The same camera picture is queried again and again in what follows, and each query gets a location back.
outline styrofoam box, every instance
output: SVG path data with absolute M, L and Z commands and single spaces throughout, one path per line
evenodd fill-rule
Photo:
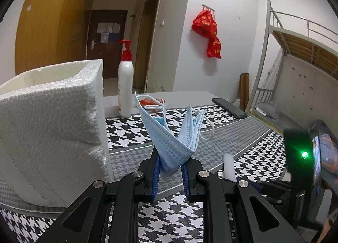
M 23 200 L 67 207 L 112 182 L 102 60 L 26 71 L 0 86 L 0 175 Z

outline blue surgical mask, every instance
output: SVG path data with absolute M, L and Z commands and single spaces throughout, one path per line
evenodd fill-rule
M 145 110 L 142 108 L 139 101 L 139 99 L 144 98 L 150 98 L 157 103 L 157 105 L 145 106 Z M 165 103 L 161 103 L 149 95 L 136 95 L 136 93 L 135 100 L 143 124 L 161 158 L 161 174 L 165 178 L 172 177 L 180 166 L 182 166 L 196 151 L 203 119 L 206 119 L 211 124 L 212 135 L 208 139 L 205 139 L 201 135 L 202 139 L 210 140 L 214 135 L 214 125 L 205 116 L 207 110 L 194 110 L 190 103 L 183 119 L 180 133 L 176 137 L 167 125 Z M 153 117 L 147 111 L 154 109 L 163 110 L 163 117 Z

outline red pump dispenser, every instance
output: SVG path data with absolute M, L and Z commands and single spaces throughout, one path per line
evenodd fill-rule
M 132 60 L 132 51 L 129 50 L 131 41 L 130 40 L 120 40 L 119 43 L 124 43 L 126 45 L 126 50 L 121 54 L 121 61 L 131 61 Z

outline green light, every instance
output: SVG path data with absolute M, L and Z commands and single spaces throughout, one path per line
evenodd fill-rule
M 302 157 L 305 159 L 306 157 L 308 157 L 308 152 L 307 151 L 303 151 L 302 153 L 301 153 L 301 155 L 302 155 Z

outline white tabletop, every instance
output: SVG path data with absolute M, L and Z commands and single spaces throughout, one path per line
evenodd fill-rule
M 198 92 L 161 92 L 161 93 L 147 93 L 154 98 L 162 98 L 165 100 L 167 109 L 172 108 L 185 108 L 191 105 L 193 107 L 213 105 L 211 99 L 217 98 L 216 95 L 213 95 L 206 91 Z M 133 108 L 132 114 L 137 114 L 138 110 L 133 99 Z M 118 97 L 116 96 L 107 96 L 104 97 L 104 114 L 106 117 L 119 116 L 118 109 Z

